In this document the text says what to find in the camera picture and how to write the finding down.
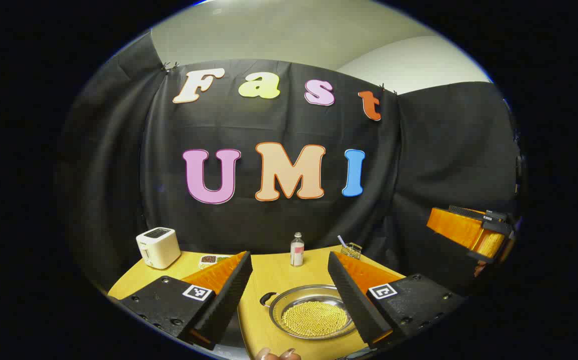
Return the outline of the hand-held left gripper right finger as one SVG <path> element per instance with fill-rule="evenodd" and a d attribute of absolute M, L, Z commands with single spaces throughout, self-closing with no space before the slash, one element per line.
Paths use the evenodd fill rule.
<path fill-rule="evenodd" d="M 428 276 L 401 276 L 331 251 L 328 273 L 362 340 L 394 346 L 428 330 L 465 301 Z"/>

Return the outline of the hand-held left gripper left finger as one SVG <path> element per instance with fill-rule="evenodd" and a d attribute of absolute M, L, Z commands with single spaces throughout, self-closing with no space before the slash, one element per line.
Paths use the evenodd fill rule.
<path fill-rule="evenodd" d="M 251 273 L 251 254 L 243 251 L 183 279 L 161 276 L 119 302 L 172 337 L 213 350 Z"/>

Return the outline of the pile of yellow soybeans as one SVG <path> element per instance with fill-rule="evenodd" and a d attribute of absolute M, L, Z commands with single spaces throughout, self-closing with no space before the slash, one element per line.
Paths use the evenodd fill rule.
<path fill-rule="evenodd" d="M 283 324 L 301 337 L 325 337 L 341 330 L 347 323 L 346 312 L 332 304 L 306 301 L 287 309 Z"/>

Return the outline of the steel pot with black handle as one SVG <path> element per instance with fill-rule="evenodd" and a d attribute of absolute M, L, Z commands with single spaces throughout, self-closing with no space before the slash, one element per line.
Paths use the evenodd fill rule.
<path fill-rule="evenodd" d="M 305 337 L 300 336 L 297 333 L 291 332 L 282 321 L 282 315 L 290 307 L 299 305 L 305 302 L 322 302 L 330 305 L 337 306 L 344 310 L 347 315 L 346 325 L 339 331 L 331 333 L 330 335 L 321 337 Z M 268 292 L 262 296 L 259 300 L 261 305 L 265 306 L 269 310 L 269 315 L 273 324 L 280 329 L 283 333 L 287 333 L 291 337 L 301 338 L 304 340 L 329 340 L 333 338 L 343 337 L 356 330 L 356 326 L 351 319 L 350 313 L 348 312 L 338 289 L 334 285 L 325 284 L 312 284 L 312 285 L 302 285 L 283 293 L 277 294 L 275 292 Z"/>

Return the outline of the white divided bean dish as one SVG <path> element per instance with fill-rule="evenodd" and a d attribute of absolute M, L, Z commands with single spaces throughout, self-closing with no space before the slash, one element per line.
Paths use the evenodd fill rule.
<path fill-rule="evenodd" d="M 209 255 L 205 255 L 202 256 L 199 260 L 199 269 L 206 269 L 207 267 L 210 267 L 212 265 L 217 264 L 218 262 L 224 261 L 226 259 L 229 259 L 231 256 L 230 255 L 222 255 L 222 254 L 209 254 Z"/>

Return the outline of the clear bottle with pink label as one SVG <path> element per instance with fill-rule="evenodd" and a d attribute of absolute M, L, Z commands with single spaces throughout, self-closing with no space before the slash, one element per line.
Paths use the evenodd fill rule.
<path fill-rule="evenodd" d="M 300 267 L 303 265 L 304 250 L 305 243 L 302 239 L 302 233 L 296 232 L 290 243 L 290 265 L 292 267 Z"/>

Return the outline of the white toaster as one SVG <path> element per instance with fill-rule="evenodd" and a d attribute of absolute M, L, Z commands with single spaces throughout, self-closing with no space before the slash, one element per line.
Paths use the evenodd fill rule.
<path fill-rule="evenodd" d="M 166 269 L 181 256 L 177 235 L 172 228 L 152 228 L 137 235 L 136 243 L 143 262 L 154 269 Z"/>

